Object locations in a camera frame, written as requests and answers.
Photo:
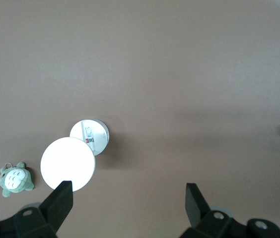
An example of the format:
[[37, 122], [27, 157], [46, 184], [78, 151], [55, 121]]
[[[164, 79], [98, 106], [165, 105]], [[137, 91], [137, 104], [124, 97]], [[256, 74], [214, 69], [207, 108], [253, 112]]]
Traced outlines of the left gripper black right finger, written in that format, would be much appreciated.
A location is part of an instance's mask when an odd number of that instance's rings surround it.
[[280, 228], [271, 221], [255, 218], [243, 225], [212, 210], [195, 183], [186, 184], [185, 209], [191, 226], [182, 238], [280, 238]]

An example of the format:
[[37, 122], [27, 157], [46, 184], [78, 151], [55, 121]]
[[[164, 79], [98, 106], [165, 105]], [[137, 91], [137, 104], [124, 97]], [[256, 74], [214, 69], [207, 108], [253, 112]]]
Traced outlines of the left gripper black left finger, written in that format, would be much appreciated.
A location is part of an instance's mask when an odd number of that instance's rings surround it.
[[72, 207], [72, 182], [63, 181], [37, 207], [25, 207], [0, 221], [0, 238], [56, 238]]

